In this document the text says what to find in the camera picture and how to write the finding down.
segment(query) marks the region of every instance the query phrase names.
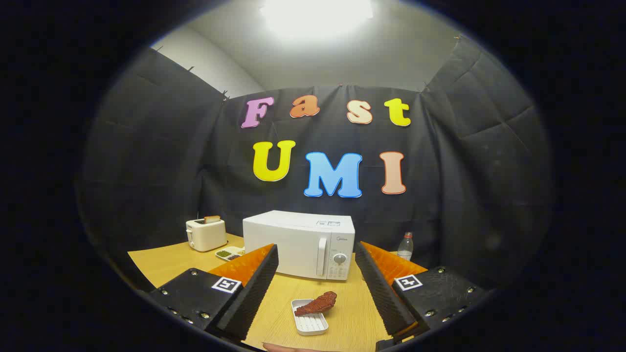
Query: ceiling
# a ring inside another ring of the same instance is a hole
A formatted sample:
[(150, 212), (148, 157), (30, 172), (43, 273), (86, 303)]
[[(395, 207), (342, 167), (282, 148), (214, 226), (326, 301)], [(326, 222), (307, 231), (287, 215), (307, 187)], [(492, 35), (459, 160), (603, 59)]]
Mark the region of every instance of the ceiling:
[[(349, 32), (285, 38), (269, 28), (259, 10), (264, 4), (265, 0), (229, 1), (189, 25), (266, 90), (343, 83), (421, 91), (459, 35), (426, 9), (371, 0), (373, 18)], [(320, 26), (305, 16), (306, 10), (295, 9), (294, 26)]]

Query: microwave door handle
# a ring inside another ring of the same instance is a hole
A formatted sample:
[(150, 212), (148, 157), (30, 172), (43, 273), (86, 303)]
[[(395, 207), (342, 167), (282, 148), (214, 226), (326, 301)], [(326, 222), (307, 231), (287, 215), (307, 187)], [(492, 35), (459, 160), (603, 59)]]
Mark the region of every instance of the microwave door handle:
[(317, 276), (324, 274), (324, 254), (326, 253), (326, 239), (319, 239), (317, 246)]

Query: toaster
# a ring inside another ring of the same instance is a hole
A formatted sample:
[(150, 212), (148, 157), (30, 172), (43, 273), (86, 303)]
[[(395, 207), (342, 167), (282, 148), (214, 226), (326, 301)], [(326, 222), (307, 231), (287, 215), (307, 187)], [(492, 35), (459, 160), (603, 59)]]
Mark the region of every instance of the toaster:
[(187, 240), (189, 246), (196, 251), (206, 252), (228, 243), (226, 239), (226, 223), (218, 220), (209, 224), (205, 219), (187, 221)]

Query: wooden table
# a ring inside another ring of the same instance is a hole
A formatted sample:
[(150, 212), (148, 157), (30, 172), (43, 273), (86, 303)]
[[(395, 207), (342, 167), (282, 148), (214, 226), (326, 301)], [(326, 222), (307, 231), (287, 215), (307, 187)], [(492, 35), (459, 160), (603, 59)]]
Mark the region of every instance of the wooden table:
[[(244, 239), (229, 234), (228, 244), (221, 248), (228, 246), (243, 247)], [(128, 254), (148, 280), (159, 287), (190, 267), (209, 271), (226, 263), (215, 256), (219, 250), (201, 253), (184, 242)], [(244, 343), (260, 349), (263, 349), (262, 343), (267, 342), (321, 351), (373, 352), (376, 341), (390, 339), (391, 336), (385, 331), (361, 270), (354, 261), (354, 253), (350, 265), (346, 281), (276, 273)], [(328, 330), (322, 335), (299, 335), (291, 313), (291, 301), (316, 298), (326, 291), (337, 293), (335, 306), (324, 313)]]

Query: steak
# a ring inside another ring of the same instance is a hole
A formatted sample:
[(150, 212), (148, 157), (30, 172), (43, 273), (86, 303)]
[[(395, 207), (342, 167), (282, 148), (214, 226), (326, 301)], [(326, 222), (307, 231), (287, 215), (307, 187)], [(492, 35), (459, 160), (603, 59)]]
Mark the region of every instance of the steak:
[(303, 316), (305, 314), (312, 313), (323, 313), (335, 306), (335, 299), (337, 299), (336, 293), (332, 291), (325, 292), (323, 295), (315, 298), (309, 304), (298, 307), (295, 310), (295, 316)]

